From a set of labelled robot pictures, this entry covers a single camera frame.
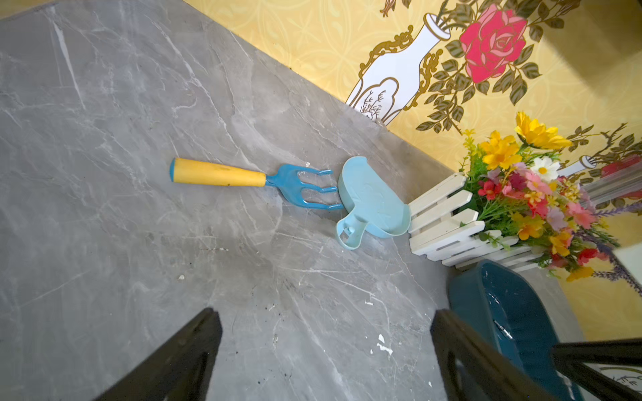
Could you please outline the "yellow handled blue garden fork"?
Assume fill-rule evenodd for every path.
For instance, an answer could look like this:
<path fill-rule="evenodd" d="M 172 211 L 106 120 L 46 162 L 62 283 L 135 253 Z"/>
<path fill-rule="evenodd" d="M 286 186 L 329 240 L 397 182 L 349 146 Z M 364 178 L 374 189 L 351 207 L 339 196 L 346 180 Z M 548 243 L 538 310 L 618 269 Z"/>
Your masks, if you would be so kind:
<path fill-rule="evenodd" d="M 169 167 L 169 176 L 174 183 L 224 187 L 268 186 L 277 188 L 285 200 L 296 207 L 325 211 L 337 211 L 344 208 L 341 203 L 323 204 L 307 202 L 302 195 L 304 190 L 314 190 L 321 194 L 328 194 L 337 193 L 338 187 L 319 187 L 303 182 L 299 178 L 301 173 L 330 175 L 333 172 L 332 170 L 315 170 L 309 167 L 285 164 L 279 167 L 275 175 L 266 175 L 258 171 L 183 158 L 174 158 Z"/>

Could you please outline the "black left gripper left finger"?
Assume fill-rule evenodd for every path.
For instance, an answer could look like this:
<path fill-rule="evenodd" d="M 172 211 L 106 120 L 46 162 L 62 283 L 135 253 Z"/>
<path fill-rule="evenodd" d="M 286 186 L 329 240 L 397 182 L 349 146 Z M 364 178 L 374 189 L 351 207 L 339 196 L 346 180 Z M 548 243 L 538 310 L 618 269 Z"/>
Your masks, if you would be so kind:
<path fill-rule="evenodd" d="M 218 312 L 204 308 L 97 399 L 206 399 L 222 334 Z"/>

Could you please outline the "light blue plastic scoop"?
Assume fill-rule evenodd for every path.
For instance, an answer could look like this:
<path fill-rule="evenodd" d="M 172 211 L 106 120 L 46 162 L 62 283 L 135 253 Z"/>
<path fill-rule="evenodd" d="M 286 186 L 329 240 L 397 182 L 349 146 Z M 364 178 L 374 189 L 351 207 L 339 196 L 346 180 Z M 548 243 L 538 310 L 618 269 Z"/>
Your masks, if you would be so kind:
<path fill-rule="evenodd" d="M 386 239 L 402 236 L 410 228 L 410 207 L 362 156 L 344 163 L 339 175 L 339 197 L 348 214 L 337 222 L 335 236 L 347 250 L 357 249 L 365 233 Z"/>

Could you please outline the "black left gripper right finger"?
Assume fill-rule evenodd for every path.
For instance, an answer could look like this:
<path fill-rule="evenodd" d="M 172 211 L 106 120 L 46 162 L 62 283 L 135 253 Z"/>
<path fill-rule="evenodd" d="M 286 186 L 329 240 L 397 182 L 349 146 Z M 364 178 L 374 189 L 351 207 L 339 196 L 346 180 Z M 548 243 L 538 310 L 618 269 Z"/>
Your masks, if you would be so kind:
<path fill-rule="evenodd" d="M 450 310 L 436 311 L 431 338 L 449 400 L 469 399 L 458 366 L 463 367 L 471 382 L 490 400 L 555 399 Z"/>

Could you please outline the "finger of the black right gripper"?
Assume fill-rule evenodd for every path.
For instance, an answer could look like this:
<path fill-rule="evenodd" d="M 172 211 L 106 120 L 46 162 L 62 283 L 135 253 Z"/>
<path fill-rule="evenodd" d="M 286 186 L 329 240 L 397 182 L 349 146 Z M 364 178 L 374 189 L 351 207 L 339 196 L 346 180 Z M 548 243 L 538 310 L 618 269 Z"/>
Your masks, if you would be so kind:
<path fill-rule="evenodd" d="M 599 400 L 641 400 L 641 392 L 611 379 L 602 368 L 641 372 L 641 339 L 557 344 L 555 368 Z"/>

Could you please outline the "dark teal storage box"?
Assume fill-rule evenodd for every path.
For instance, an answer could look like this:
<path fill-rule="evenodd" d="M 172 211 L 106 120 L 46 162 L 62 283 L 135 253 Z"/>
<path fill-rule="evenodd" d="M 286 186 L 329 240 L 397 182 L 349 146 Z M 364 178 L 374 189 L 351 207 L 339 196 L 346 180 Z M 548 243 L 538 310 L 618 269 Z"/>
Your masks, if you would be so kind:
<path fill-rule="evenodd" d="M 450 309 L 526 376 L 560 400 L 582 400 L 559 374 L 551 350 L 559 344 L 546 309 L 528 282 L 483 260 L 448 284 Z"/>

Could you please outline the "white picket flower planter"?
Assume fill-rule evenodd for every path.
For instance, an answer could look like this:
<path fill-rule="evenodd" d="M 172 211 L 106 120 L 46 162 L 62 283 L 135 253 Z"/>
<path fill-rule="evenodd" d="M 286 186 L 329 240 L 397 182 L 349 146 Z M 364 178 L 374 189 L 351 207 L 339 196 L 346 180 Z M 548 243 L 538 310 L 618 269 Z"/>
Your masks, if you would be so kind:
<path fill-rule="evenodd" d="M 578 127 L 569 137 L 518 113 L 514 135 L 493 132 L 482 143 L 464 134 L 461 169 L 410 205 L 411 251 L 464 269 L 482 259 L 515 271 L 539 267 L 569 281 L 635 279 L 617 262 L 618 241 L 606 221 L 641 212 L 641 143 L 622 128 L 603 131 L 593 155 L 565 160 L 594 136 Z"/>

